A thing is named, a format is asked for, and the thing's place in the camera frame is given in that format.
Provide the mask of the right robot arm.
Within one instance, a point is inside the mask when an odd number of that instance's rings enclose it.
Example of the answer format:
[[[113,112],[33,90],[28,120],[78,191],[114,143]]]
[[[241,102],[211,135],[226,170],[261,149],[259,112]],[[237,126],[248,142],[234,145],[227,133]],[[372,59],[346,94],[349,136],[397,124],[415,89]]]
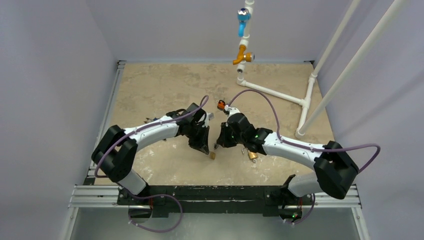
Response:
[[[256,128],[242,113],[235,113],[222,122],[216,145],[232,148],[242,145],[264,156],[281,157],[310,168],[313,172],[296,175],[285,183],[280,196],[288,204],[312,193],[326,193],[342,200],[359,174],[353,159],[339,143],[312,144],[293,139],[283,140],[267,128]]]

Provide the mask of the brass padlock long shackle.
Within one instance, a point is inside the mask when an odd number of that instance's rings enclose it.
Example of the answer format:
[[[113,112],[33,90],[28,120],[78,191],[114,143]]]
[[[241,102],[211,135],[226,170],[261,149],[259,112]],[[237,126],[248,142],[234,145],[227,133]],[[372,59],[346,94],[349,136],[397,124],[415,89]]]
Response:
[[[214,160],[214,159],[216,158],[216,153],[215,153],[214,151],[210,151],[210,152],[209,152],[209,154],[208,154],[208,157],[209,157],[211,160]]]

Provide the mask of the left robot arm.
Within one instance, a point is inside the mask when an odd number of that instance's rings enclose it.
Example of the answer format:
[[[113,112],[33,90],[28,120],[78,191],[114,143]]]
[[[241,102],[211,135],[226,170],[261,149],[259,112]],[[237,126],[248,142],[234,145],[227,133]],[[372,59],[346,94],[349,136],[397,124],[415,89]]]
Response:
[[[113,125],[91,155],[95,173],[102,171],[106,178],[126,189],[132,201],[142,205],[149,199],[149,185],[133,170],[136,153],[159,141],[185,136],[190,148],[209,155],[209,123],[213,117],[212,112],[192,103],[186,109],[170,111],[140,126]]]

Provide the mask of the orange black padlock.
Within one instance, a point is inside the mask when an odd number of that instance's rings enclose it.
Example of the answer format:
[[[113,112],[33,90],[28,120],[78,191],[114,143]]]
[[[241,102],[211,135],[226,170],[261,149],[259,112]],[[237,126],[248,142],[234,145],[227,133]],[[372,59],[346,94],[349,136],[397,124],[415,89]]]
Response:
[[[217,103],[217,108],[220,110],[220,111],[225,111],[225,107],[226,107],[226,102],[224,101],[224,100],[222,100],[222,99],[220,99],[219,101],[218,101],[218,103]]]

